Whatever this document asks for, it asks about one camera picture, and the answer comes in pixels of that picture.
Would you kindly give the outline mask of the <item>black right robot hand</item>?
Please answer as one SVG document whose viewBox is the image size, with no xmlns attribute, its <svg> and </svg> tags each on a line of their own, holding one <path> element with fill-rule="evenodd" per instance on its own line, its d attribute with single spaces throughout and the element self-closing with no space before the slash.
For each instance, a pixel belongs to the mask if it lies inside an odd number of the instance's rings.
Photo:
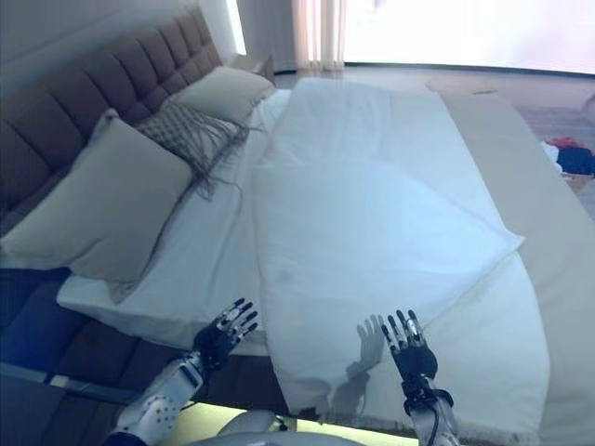
<svg viewBox="0 0 595 446">
<path fill-rule="evenodd" d="M 404 314 L 397 309 L 381 326 L 389 353 L 402 378 L 403 393 L 407 398 L 421 394 L 429 387 L 438 370 L 438 362 L 423 335 L 413 310 Z"/>
</svg>

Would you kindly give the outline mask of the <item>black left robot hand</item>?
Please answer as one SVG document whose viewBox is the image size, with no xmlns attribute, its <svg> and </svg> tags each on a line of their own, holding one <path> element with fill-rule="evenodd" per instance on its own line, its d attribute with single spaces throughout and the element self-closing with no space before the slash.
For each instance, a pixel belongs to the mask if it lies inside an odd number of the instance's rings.
<svg viewBox="0 0 595 446">
<path fill-rule="evenodd" d="M 244 298 L 236 300 L 194 337 L 192 347 L 207 371 L 219 370 L 241 341 L 257 329 L 258 312 L 253 306 Z"/>
</svg>

